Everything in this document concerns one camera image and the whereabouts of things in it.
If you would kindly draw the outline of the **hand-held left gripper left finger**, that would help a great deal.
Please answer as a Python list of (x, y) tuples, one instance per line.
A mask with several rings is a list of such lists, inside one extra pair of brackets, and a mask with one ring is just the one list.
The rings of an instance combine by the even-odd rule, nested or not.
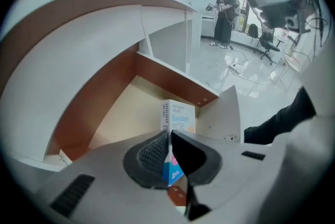
[(38, 190), (56, 223), (180, 223), (168, 197), (166, 131), (91, 150)]

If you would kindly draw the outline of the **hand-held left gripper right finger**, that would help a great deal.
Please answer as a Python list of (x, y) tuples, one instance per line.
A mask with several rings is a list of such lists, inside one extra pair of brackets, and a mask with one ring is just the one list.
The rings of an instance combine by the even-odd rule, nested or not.
[(173, 153), (188, 178), (185, 216), (173, 223), (283, 223), (291, 213), (280, 183), (288, 136), (271, 146), (173, 131)]

